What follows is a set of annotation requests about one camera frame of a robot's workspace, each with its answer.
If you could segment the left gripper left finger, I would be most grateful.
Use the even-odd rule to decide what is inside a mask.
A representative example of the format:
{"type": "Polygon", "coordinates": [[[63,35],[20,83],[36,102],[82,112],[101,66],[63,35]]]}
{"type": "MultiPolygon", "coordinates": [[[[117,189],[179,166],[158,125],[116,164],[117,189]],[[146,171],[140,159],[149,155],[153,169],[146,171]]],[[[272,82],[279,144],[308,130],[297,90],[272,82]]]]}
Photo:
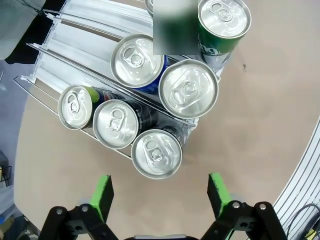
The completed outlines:
{"type": "Polygon", "coordinates": [[[89,235],[92,240],[116,240],[117,236],[107,225],[114,198],[110,175],[100,177],[89,203],[67,210],[54,206],[48,212],[40,240],[76,240],[79,235],[89,235]]]}

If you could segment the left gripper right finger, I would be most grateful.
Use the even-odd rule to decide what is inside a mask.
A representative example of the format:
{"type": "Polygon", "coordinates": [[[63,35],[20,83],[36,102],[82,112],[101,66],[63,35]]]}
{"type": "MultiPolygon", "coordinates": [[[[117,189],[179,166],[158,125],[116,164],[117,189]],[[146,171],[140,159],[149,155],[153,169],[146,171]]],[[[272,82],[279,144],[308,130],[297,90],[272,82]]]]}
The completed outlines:
{"type": "Polygon", "coordinates": [[[250,206],[232,200],[219,173],[208,175],[207,195],[215,221],[202,240],[230,240],[235,232],[245,232],[250,240],[286,240],[273,205],[261,201],[250,206]]]}

